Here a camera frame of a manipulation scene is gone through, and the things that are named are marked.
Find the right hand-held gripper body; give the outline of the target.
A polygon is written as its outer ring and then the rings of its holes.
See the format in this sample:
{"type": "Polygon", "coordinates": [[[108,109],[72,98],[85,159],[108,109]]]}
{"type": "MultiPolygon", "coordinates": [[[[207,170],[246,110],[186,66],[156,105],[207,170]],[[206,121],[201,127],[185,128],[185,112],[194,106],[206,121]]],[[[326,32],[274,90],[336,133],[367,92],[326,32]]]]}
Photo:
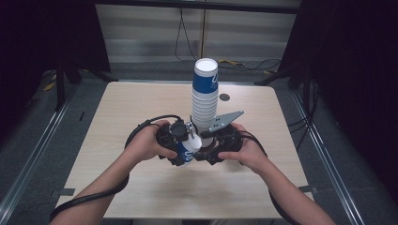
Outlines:
{"type": "Polygon", "coordinates": [[[212,118],[210,127],[206,131],[199,133],[203,139],[212,138],[217,145],[205,152],[197,152],[194,158],[197,161],[207,161],[210,165],[222,162],[219,158],[220,152],[238,152],[242,147],[243,140],[239,131],[232,126],[232,123],[238,119],[244,111],[236,111],[216,115],[212,118]]]}

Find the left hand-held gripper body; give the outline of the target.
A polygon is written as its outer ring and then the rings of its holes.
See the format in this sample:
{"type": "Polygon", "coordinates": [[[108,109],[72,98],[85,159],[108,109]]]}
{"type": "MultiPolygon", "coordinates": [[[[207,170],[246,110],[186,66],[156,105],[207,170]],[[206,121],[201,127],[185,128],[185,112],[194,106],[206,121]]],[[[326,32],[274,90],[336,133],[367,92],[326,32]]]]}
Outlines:
{"type": "Polygon", "coordinates": [[[172,125],[162,126],[156,133],[156,140],[162,147],[177,153],[175,158],[168,158],[172,165],[177,166],[179,159],[177,144],[188,140],[189,136],[194,134],[191,122],[185,123],[183,120],[178,120],[172,125]]]}

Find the stack of paper cups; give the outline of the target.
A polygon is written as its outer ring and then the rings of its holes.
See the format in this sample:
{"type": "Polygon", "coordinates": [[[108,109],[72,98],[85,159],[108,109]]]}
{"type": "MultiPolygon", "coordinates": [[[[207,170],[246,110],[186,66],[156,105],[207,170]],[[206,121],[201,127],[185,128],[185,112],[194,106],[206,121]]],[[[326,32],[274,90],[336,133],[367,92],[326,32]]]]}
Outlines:
{"type": "Polygon", "coordinates": [[[218,104],[218,63],[210,58],[195,62],[191,89],[191,104],[196,131],[206,131],[215,116],[218,104]]]}

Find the single blue white paper cup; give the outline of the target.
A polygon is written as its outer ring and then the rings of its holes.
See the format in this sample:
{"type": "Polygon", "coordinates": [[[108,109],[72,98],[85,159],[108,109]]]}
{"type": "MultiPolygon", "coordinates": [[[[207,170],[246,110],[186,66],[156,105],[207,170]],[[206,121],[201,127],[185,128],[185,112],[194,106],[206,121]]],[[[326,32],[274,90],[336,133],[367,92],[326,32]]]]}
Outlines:
{"type": "Polygon", "coordinates": [[[193,155],[196,154],[202,147],[201,138],[194,134],[189,136],[189,139],[177,144],[178,150],[178,163],[177,166],[186,166],[193,160],[193,155]]]}

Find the person's right hand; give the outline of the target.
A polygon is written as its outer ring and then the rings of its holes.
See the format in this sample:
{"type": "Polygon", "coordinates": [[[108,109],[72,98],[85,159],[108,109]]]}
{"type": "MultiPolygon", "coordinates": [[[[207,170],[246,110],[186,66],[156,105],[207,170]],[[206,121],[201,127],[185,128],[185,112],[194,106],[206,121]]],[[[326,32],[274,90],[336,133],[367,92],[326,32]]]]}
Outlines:
{"type": "Polygon", "coordinates": [[[226,151],[220,152],[218,157],[221,159],[236,160],[250,168],[254,173],[261,175],[266,169],[268,157],[264,154],[254,136],[248,132],[242,125],[233,123],[232,126],[237,132],[243,135],[242,147],[238,152],[226,151]]]}

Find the person's left hand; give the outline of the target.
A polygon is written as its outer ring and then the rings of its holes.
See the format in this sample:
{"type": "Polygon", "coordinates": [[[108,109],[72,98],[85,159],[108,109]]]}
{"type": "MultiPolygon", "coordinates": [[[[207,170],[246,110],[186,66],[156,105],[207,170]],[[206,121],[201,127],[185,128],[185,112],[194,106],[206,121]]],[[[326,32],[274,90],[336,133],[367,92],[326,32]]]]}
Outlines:
{"type": "Polygon", "coordinates": [[[177,153],[162,147],[156,140],[156,133],[162,126],[168,126],[167,120],[160,120],[150,124],[140,130],[130,141],[124,150],[127,159],[131,162],[138,163],[143,160],[152,159],[155,156],[165,158],[175,158],[177,153]]]}

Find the black metal stand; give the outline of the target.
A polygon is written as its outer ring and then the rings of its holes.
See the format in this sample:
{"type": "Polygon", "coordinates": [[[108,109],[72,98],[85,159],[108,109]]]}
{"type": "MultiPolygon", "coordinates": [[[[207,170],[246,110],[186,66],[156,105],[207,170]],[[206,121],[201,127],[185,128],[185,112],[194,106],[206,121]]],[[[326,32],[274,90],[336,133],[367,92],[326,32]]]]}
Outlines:
{"type": "Polygon", "coordinates": [[[255,82],[258,86],[267,86],[270,83],[282,79],[285,77],[289,78],[288,89],[297,93],[299,87],[302,86],[302,95],[300,106],[304,111],[304,118],[306,125],[310,125],[313,120],[314,113],[310,107],[311,98],[311,70],[307,66],[302,66],[301,64],[295,64],[283,69],[279,69],[277,72],[272,73],[269,77],[265,78],[263,81],[255,82]]]}
{"type": "Polygon", "coordinates": [[[105,75],[98,68],[88,64],[83,59],[67,54],[60,56],[56,62],[56,94],[57,104],[56,110],[59,111],[61,107],[66,103],[66,89],[65,79],[68,79],[71,84],[80,84],[83,77],[80,74],[82,69],[87,70],[89,73],[100,78],[101,80],[111,83],[117,82],[117,79],[105,75]]]}

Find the black overhead beam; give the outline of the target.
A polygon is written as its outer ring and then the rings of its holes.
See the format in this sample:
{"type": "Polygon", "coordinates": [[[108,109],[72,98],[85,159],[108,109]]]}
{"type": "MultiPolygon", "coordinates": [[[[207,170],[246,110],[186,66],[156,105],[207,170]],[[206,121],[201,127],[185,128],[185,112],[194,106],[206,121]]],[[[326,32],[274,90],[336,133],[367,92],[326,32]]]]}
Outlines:
{"type": "Polygon", "coordinates": [[[263,5],[232,4],[219,2],[199,2],[188,0],[93,0],[95,4],[115,6],[136,6],[154,8],[190,8],[239,12],[261,12],[278,14],[298,14],[299,7],[277,7],[263,5]]]}

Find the dark curtain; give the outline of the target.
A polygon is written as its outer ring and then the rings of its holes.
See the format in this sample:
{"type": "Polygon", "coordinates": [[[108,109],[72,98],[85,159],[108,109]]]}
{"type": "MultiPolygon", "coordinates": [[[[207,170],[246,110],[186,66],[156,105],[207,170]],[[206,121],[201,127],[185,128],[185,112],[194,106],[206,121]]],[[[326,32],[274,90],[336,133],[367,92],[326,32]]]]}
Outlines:
{"type": "Polygon", "coordinates": [[[354,148],[398,201],[398,0],[301,0],[282,66],[314,78],[354,148]]]}
{"type": "Polygon", "coordinates": [[[21,118],[42,74],[66,63],[109,72],[99,16],[91,0],[0,0],[0,140],[21,118]]]}

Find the metal floor rail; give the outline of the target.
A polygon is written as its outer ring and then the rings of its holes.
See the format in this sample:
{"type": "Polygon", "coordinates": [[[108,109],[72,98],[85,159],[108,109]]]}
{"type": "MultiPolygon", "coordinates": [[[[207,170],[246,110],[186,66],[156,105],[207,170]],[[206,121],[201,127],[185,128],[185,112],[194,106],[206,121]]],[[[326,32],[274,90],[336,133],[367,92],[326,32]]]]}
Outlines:
{"type": "Polygon", "coordinates": [[[298,111],[302,119],[305,121],[306,131],[311,137],[317,154],[319,155],[326,172],[329,176],[330,182],[342,204],[351,225],[365,225],[359,208],[357,207],[352,195],[348,191],[340,173],[335,166],[328,148],[325,146],[321,135],[319,134],[316,125],[310,121],[309,115],[304,110],[304,102],[297,91],[292,92],[293,99],[297,105],[298,111]]]}
{"type": "Polygon", "coordinates": [[[48,144],[55,134],[59,124],[61,123],[74,95],[71,94],[54,112],[49,124],[40,136],[28,160],[23,165],[21,172],[18,174],[16,180],[8,190],[5,198],[0,202],[0,225],[7,225],[8,220],[20,198],[22,197],[29,180],[31,179],[36,167],[43,154],[45,153],[48,144]]]}

